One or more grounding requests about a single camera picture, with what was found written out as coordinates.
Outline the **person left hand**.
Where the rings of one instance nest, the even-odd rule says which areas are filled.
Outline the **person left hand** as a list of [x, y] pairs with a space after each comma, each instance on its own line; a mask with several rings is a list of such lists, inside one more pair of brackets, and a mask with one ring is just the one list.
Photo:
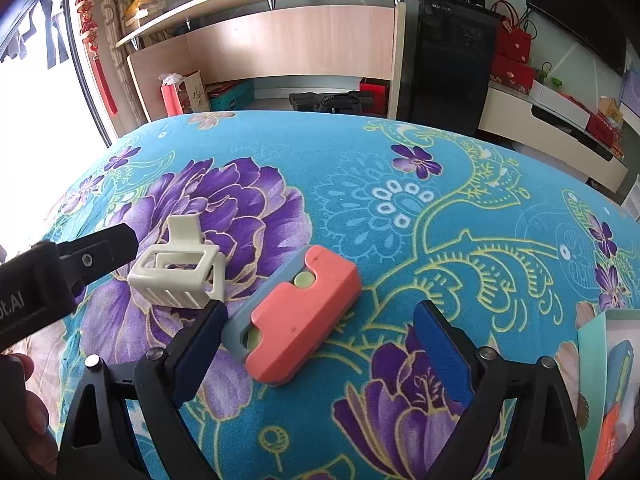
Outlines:
[[58, 444], [49, 413], [26, 388], [34, 364], [26, 356], [1, 357], [1, 478], [54, 479]]

